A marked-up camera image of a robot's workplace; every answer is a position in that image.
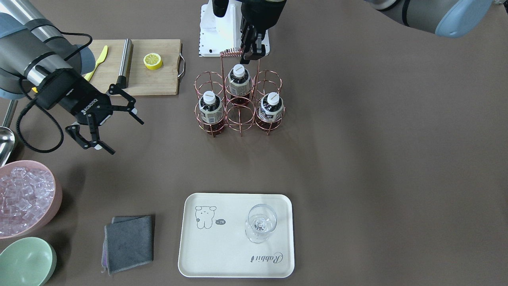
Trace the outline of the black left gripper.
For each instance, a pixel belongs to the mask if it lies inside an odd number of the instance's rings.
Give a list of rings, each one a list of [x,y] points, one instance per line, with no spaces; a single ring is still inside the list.
[[[281,16],[286,0],[241,0],[241,12],[245,23],[241,25],[242,48],[240,64],[247,65],[252,60],[260,60],[267,54],[266,46],[262,43],[266,31],[276,25]],[[252,25],[256,36],[247,40],[245,26]]]

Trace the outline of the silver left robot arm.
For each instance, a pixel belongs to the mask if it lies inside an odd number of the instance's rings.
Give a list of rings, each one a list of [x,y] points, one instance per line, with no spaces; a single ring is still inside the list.
[[[276,25],[285,4],[285,0],[242,1],[241,64],[265,56],[262,40]],[[369,0],[368,4],[399,24],[446,38],[469,33],[490,7],[507,7],[506,0]]]

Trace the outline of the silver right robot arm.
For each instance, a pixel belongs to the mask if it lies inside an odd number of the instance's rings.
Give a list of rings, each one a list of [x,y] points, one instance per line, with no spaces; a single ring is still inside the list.
[[[60,105],[74,116],[72,125],[57,128],[83,149],[115,151],[100,139],[99,127],[114,112],[127,112],[137,122],[136,100],[117,84],[106,93],[100,92],[84,74],[93,70],[94,55],[88,44],[73,45],[65,32],[27,0],[2,0],[0,35],[1,97],[11,100],[27,98],[29,102],[16,121],[16,132],[23,144],[39,153],[50,153],[62,145],[62,140],[50,149],[37,149],[21,133],[21,121],[32,107],[45,115]]]

